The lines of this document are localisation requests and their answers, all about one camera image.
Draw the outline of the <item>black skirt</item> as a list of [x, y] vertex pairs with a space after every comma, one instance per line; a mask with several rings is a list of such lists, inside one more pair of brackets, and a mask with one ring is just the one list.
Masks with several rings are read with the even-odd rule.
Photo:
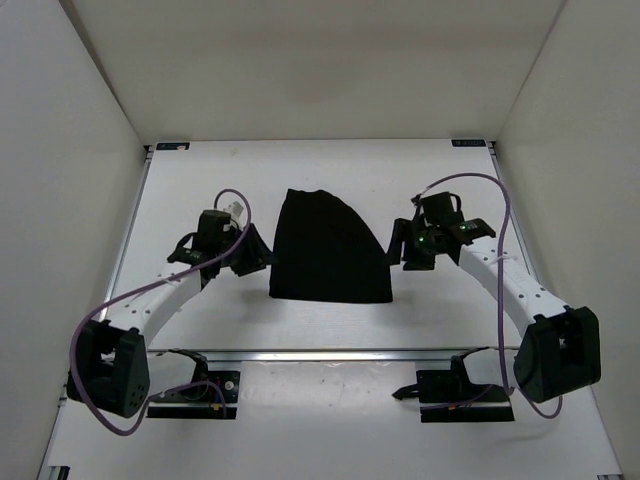
[[269, 295], [347, 304], [393, 301], [386, 253], [360, 215], [325, 190], [287, 191], [273, 241]]

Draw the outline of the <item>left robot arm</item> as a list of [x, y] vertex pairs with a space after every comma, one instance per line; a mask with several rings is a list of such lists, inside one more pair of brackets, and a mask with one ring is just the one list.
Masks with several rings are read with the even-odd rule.
[[168, 256], [157, 287], [131, 295], [104, 320], [82, 326], [71, 350], [70, 399], [130, 418], [148, 399], [175, 388], [190, 401], [212, 392], [203, 355], [179, 347], [150, 355], [148, 348], [222, 269], [242, 277], [272, 264], [272, 252], [252, 223], [241, 222], [242, 212], [237, 202], [204, 210], [197, 229]]

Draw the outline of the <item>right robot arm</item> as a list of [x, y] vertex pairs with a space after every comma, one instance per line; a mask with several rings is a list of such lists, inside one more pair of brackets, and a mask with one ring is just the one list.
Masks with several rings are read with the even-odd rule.
[[514, 351], [470, 353], [448, 376], [449, 391], [471, 400], [484, 385], [521, 390], [542, 403], [601, 379], [599, 322], [587, 307], [572, 308], [531, 277], [482, 219], [450, 226], [397, 219], [387, 258], [408, 271], [428, 271], [448, 255], [498, 302], [521, 336]]

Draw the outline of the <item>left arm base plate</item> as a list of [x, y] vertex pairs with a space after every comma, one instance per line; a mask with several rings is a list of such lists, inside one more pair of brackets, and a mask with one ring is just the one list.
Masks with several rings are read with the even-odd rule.
[[146, 416], [164, 420], [235, 420], [241, 390], [239, 362], [210, 362], [208, 385], [171, 392], [150, 403]]

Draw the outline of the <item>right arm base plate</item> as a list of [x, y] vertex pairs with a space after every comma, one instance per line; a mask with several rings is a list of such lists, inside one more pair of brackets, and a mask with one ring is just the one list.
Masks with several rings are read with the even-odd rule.
[[397, 401], [417, 399], [422, 423], [513, 422], [511, 401], [503, 387], [472, 384], [464, 360], [483, 348], [451, 357], [449, 368], [419, 369], [416, 382], [400, 387], [391, 396]]

